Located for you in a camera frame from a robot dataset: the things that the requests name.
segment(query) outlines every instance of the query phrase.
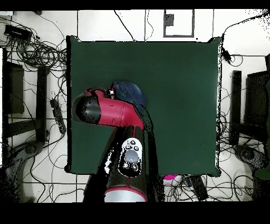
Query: pink object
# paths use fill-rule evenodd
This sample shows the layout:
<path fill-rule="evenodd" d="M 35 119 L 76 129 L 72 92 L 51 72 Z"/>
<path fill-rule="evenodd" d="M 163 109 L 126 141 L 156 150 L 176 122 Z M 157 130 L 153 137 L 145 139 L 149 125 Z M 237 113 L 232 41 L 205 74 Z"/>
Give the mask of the pink object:
<path fill-rule="evenodd" d="M 164 180 L 170 181 L 173 180 L 177 175 L 166 175 L 164 176 Z"/>

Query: blue cloth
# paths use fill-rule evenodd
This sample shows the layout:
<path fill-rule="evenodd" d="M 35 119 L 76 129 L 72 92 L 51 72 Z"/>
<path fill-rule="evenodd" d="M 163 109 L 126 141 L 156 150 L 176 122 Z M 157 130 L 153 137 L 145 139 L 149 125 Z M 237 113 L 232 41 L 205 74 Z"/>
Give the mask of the blue cloth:
<path fill-rule="evenodd" d="M 135 105 L 140 113 L 144 111 L 143 107 L 146 106 L 146 96 L 137 85 L 132 82 L 116 81 L 113 82 L 111 87 L 115 89 L 116 99 Z"/>

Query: gray cylinder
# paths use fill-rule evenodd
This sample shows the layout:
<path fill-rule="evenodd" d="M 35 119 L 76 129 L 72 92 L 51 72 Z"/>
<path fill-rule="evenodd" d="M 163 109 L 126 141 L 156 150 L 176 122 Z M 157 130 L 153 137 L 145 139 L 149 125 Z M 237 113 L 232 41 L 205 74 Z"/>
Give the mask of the gray cylinder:
<path fill-rule="evenodd" d="M 105 194 L 105 202 L 145 202 L 145 198 L 130 190 L 112 190 Z"/>

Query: white floor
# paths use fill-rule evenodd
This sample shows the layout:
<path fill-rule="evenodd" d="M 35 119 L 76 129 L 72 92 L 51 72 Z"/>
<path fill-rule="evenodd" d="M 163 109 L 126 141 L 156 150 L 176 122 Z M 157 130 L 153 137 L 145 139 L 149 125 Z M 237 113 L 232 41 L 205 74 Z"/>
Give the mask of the white floor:
<path fill-rule="evenodd" d="M 144 10 L 133 10 L 133 11 L 117 11 L 123 20 L 123 23 L 128 28 L 135 40 L 144 40 Z M 163 38 L 163 10 L 146 10 L 147 21 L 146 23 L 146 39 L 147 41 L 201 41 L 207 42 L 212 36 L 221 36 L 224 30 L 235 23 L 238 23 L 246 18 L 254 15 L 260 15 L 259 10 L 195 10 L 195 37 L 191 38 Z M 63 36 L 67 35 L 78 35 L 81 41 L 132 41 L 129 33 L 124 29 L 121 22 L 114 14 L 113 11 L 79 11 L 78 12 L 78 23 L 77 23 L 77 11 L 43 11 L 42 16 L 52 22 L 59 28 L 57 28 L 52 22 L 47 21 L 33 12 L 15 12 L 12 20 L 33 28 L 36 30 L 41 41 L 49 41 L 53 44 L 58 45 L 63 40 Z M 233 70 L 242 71 L 242 86 L 245 87 L 245 77 L 249 73 L 259 72 L 266 70 L 265 59 L 270 53 L 270 33 L 269 33 L 269 17 L 266 19 L 259 20 L 255 19 L 245 23 L 232 26 L 225 33 L 224 48 L 226 48 L 230 54 L 241 54 L 246 55 L 243 57 L 243 63 L 235 68 L 229 65 L 225 60 L 223 63 L 223 82 L 222 87 L 228 90 L 230 93 L 230 82 Z M 240 57 L 236 57 L 234 65 L 238 65 L 241 62 Z M 55 72 L 56 76 L 60 76 L 61 72 Z M 36 92 L 36 87 L 31 84 L 36 84 L 36 73 L 25 72 L 25 86 L 24 89 L 32 88 Z M 48 98 L 53 97 L 53 92 L 58 92 L 59 88 L 57 85 L 57 79 L 52 74 L 49 74 L 47 81 L 47 96 Z M 225 89 L 222 89 L 221 98 L 227 96 Z M 242 91 L 242 115 L 244 114 L 244 100 L 245 91 Z M 31 91 L 25 91 L 24 101 L 27 104 L 31 114 L 35 117 L 35 95 Z M 60 98 L 62 104 L 62 111 L 66 111 L 65 97 Z M 227 113 L 229 109 L 229 97 L 221 102 L 221 110 Z M 47 129 L 55 123 L 52 115 L 50 104 L 47 105 Z M 22 115 L 13 115 L 10 118 L 10 122 L 16 122 L 22 119 L 29 119 L 27 110 Z M 14 136 L 9 140 L 9 144 L 13 147 L 24 142 L 29 136 L 33 135 L 34 132 L 25 133 L 22 135 Z M 51 139 L 53 142 L 59 139 L 61 134 L 59 133 L 57 125 L 54 125 L 51 129 Z M 76 188 L 84 189 L 85 184 L 88 180 L 88 175 L 74 175 L 67 174 L 63 169 L 54 168 L 53 164 L 48 158 L 48 151 L 50 158 L 53 162 L 60 156 L 55 165 L 58 167 L 64 167 L 66 165 L 67 154 L 67 136 L 65 136 L 57 145 L 49 146 L 44 149 L 37 157 L 34 165 L 33 174 L 42 182 L 46 182 L 46 189 L 44 194 L 41 196 L 40 202 L 52 202 L 49 197 L 49 189 L 51 183 L 54 183 L 53 199 L 61 193 L 69 193 L 61 195 L 57 198 L 56 202 L 81 202 L 83 199 L 83 191 L 75 191 Z M 250 169 L 247 165 L 240 162 L 230 152 L 224 151 L 221 153 L 220 167 L 230 175 L 233 179 L 237 175 L 245 174 L 251 176 Z M 33 159 L 30 159 L 24 170 L 24 190 L 26 195 L 34 196 L 36 200 L 40 197 L 44 187 L 37 183 L 30 175 L 30 167 L 33 163 Z M 227 198 L 226 195 L 231 196 L 232 189 L 230 188 L 229 176 L 222 171 L 221 177 L 218 178 L 207 178 L 208 193 L 212 197 Z M 227 182 L 219 185 L 218 188 L 213 188 L 215 185 Z M 239 187 L 248 186 L 252 188 L 252 182 L 247 178 L 239 178 L 236 181 Z M 166 187 L 166 193 L 170 190 L 170 187 Z M 243 193 L 239 195 L 242 201 L 250 200 L 250 197 Z"/>

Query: dark green mat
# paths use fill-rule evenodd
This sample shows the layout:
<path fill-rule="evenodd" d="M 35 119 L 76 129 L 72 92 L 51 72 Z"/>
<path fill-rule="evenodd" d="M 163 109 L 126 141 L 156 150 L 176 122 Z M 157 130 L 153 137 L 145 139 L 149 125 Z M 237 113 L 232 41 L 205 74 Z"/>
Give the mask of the dark green mat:
<path fill-rule="evenodd" d="M 218 176 L 219 43 L 80 42 L 71 36 L 71 101 L 88 87 L 137 84 L 147 96 L 160 174 Z M 71 172 L 95 173 L 113 128 L 72 120 L 71 130 Z"/>

